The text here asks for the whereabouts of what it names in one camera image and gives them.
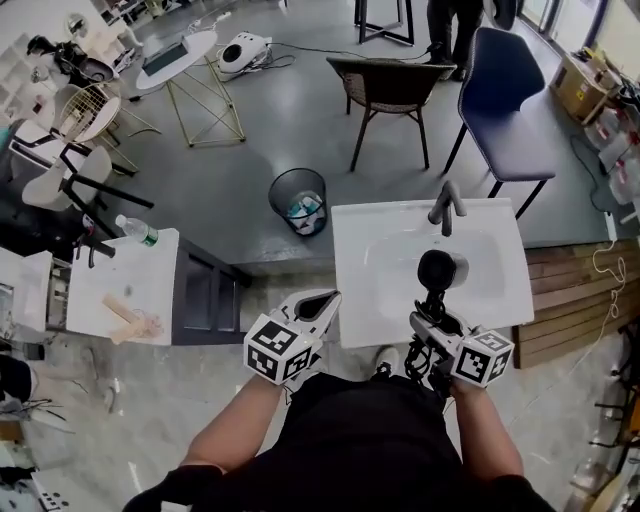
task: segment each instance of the sneaker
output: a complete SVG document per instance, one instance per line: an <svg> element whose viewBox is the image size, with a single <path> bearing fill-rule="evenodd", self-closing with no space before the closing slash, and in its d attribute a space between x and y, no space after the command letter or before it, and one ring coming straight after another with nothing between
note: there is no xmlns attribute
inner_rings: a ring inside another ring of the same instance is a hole
<svg viewBox="0 0 640 512"><path fill-rule="evenodd" d="M394 347L383 347L376 357L376 374L386 373L389 377L398 373L400 352Z"/></svg>
<svg viewBox="0 0 640 512"><path fill-rule="evenodd" d="M463 67L457 67L453 73L451 73L451 80L454 82L464 82L467 78L467 70Z"/></svg>

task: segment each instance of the cardboard box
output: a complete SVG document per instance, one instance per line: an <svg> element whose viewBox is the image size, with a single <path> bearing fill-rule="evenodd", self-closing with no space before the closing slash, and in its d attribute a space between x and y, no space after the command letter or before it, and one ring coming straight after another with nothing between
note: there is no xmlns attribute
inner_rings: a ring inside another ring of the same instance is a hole
<svg viewBox="0 0 640 512"><path fill-rule="evenodd" d="M584 120L612 88L615 88L615 82L603 61L593 58L581 62L571 55L563 57L551 82L551 89L564 108L578 121Z"/></svg>

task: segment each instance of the wooden pallet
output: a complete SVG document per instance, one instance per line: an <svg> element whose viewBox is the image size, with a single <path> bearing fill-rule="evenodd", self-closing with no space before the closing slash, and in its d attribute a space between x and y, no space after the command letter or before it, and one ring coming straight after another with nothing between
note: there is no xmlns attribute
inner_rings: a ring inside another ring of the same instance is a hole
<svg viewBox="0 0 640 512"><path fill-rule="evenodd" d="M609 243L572 245L526 251L535 318L514 328L514 364L528 368L555 359L598 339L611 304L611 291L620 284L593 268L592 255ZM618 298L618 318L609 318L604 334L614 332L640 314L640 246L619 241L596 256L599 268L616 275L618 258L625 261L627 283Z"/></svg>

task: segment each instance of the sink basin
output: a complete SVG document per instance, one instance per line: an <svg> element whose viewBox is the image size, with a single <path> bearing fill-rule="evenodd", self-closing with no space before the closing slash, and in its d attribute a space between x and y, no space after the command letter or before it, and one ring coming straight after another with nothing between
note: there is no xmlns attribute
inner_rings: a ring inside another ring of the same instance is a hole
<svg viewBox="0 0 640 512"><path fill-rule="evenodd" d="M409 314L426 289L418 262L429 249L464 256L466 281L446 292L445 304L486 328L533 320L529 274L511 200L467 199L453 234L427 220L435 201L332 208L336 276L342 292L340 336L346 348L411 341Z"/></svg>

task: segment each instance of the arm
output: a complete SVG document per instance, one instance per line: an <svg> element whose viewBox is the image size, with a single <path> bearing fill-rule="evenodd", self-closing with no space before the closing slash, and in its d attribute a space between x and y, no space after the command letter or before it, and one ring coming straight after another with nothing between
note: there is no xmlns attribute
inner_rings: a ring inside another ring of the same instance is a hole
<svg viewBox="0 0 640 512"><path fill-rule="evenodd" d="M189 446L182 466L212 465L231 471L251 460L276 411L282 388L253 376Z"/></svg>
<svg viewBox="0 0 640 512"><path fill-rule="evenodd" d="M471 384L454 379L462 460L480 480L505 475L524 475L522 458L509 437L489 394Z"/></svg>

